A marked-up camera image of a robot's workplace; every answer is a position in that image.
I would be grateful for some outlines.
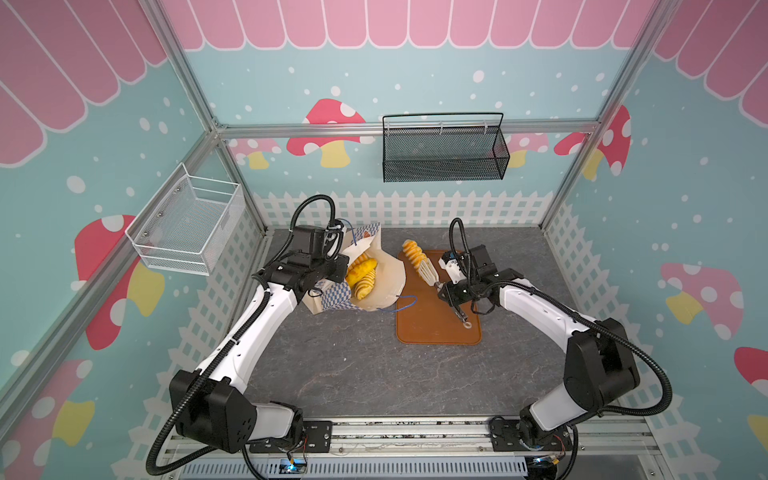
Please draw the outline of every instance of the enclosure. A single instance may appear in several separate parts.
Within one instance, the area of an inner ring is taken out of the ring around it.
[[[569,478],[765,480],[766,21],[765,0],[6,0],[0,478],[151,478],[171,379],[327,194],[394,257],[449,250],[462,218],[663,366],[670,407],[581,423]],[[400,302],[301,303],[244,395],[333,422],[307,478],[522,477],[549,452],[488,430],[563,381],[530,319],[416,344]],[[637,367],[624,407],[662,396]],[[198,448],[173,435],[161,463]],[[298,476],[284,458],[253,455]],[[216,451],[162,478],[252,477]]]

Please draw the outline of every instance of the white wire basket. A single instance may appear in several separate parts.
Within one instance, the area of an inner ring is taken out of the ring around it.
[[[207,276],[244,211],[239,184],[179,164],[125,234],[148,268]]]

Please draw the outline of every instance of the mushroom illustration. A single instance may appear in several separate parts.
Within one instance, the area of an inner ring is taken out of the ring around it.
[[[323,98],[307,114],[304,124],[363,124],[366,121],[354,108],[338,100]],[[298,157],[311,154],[318,148],[323,151],[320,165],[325,168],[342,168],[349,165],[345,141],[372,144],[373,137],[317,137],[291,138],[288,151]]]
[[[587,159],[587,163],[581,172],[584,178],[595,181],[598,178],[598,166],[605,158],[611,173],[615,176],[621,173],[627,163],[629,147],[632,136],[632,125],[629,110],[623,105],[616,113],[608,130],[603,134],[597,149]],[[558,155],[570,155],[578,151],[584,143],[586,134],[574,133],[568,135],[560,143],[554,146],[554,152]]]
[[[733,354],[733,363],[751,386],[768,396],[768,352],[743,346]]]
[[[48,463],[53,439],[80,442],[96,412],[95,403],[67,399],[93,368],[91,360],[67,360],[43,388],[2,446],[5,480],[38,480]]]
[[[74,239],[78,279],[72,283],[79,289],[91,278],[104,258],[123,237],[123,230],[133,220],[130,215],[114,215],[96,220],[80,230]],[[152,272],[137,258],[112,290],[107,300],[85,328],[88,343],[94,350],[110,346],[120,333],[127,300],[136,303],[143,316],[154,311],[165,288],[162,273]]]
[[[661,266],[664,282],[681,290],[667,298],[667,306],[681,323],[690,325],[706,311],[717,335],[728,340],[741,326],[744,300],[738,280],[728,270],[682,263]]]
[[[509,164],[507,168],[519,168],[525,165],[525,154],[535,151],[543,154],[549,150],[549,139],[545,134],[511,134],[507,136]]]
[[[762,415],[749,415],[746,422],[750,424],[752,433],[757,440],[763,444],[763,448],[768,451],[768,417]]]
[[[264,170],[270,167],[270,162],[266,161],[262,152],[283,153],[272,138],[233,138],[228,145],[237,163],[245,165],[247,158],[251,170]]]

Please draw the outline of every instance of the brown tray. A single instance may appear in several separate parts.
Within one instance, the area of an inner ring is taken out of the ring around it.
[[[443,250],[424,250],[432,261],[441,282],[449,281],[448,273],[440,268],[438,261]],[[397,312],[397,338],[403,343],[426,345],[477,345],[482,339],[480,319],[469,309],[469,303],[462,305],[472,328],[465,328],[453,309],[437,297],[435,287],[427,285],[414,270],[406,255],[401,251],[397,256],[406,265],[406,286],[402,295],[416,296],[418,301],[410,308]],[[409,305],[413,298],[397,301],[397,308]]]

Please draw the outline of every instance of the white picket fence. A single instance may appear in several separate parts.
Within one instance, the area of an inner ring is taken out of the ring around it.
[[[443,192],[417,197],[413,192],[400,196],[397,192],[385,197],[378,192],[370,196],[363,192],[355,197],[350,192],[344,196],[330,194],[336,203],[336,216],[346,218],[353,225],[381,222],[384,226],[418,225],[420,227],[444,227],[454,217],[463,217],[466,225],[530,227],[538,225],[552,201],[552,192],[539,197],[538,192],[524,197],[522,192],[508,196],[502,192],[497,197],[491,192],[479,196],[471,192],[463,197],[459,192],[447,196]],[[296,207],[307,198],[304,193],[292,197],[287,192],[278,197],[270,193],[266,198],[253,195],[262,218],[272,227],[287,227]],[[322,226],[328,223],[328,204],[314,202],[300,216],[300,223]]]
[[[197,291],[199,303],[189,309],[189,326],[179,329],[179,347],[168,350],[170,364],[157,374],[157,395],[144,400],[147,410],[144,422],[128,431],[133,442],[131,450],[125,458],[112,464],[112,472],[118,480],[155,478],[147,474],[144,462],[152,442],[172,411],[168,384],[179,369],[194,370],[224,338],[237,291],[249,273],[259,239],[256,224],[246,212],[224,247],[214,271],[207,278],[206,289]]]
[[[641,325],[631,323],[627,318],[629,305],[619,302],[619,287],[608,283],[609,270],[601,270],[600,255],[592,254],[592,242],[585,239],[585,229],[578,227],[578,215],[571,214],[572,207],[561,207],[548,229],[548,236],[576,304],[584,313],[597,319],[611,317],[621,322],[629,340],[650,354],[653,346],[643,345],[637,338]],[[625,395],[622,403],[640,408],[652,406],[661,397],[659,381],[642,361],[637,360],[637,366],[641,372],[640,385]],[[700,427],[684,420],[679,410],[683,400],[682,396],[674,394],[667,411],[650,417],[648,425],[676,478],[686,474],[690,480],[702,478],[702,475],[715,480],[714,472],[720,460],[699,449],[696,437]]]

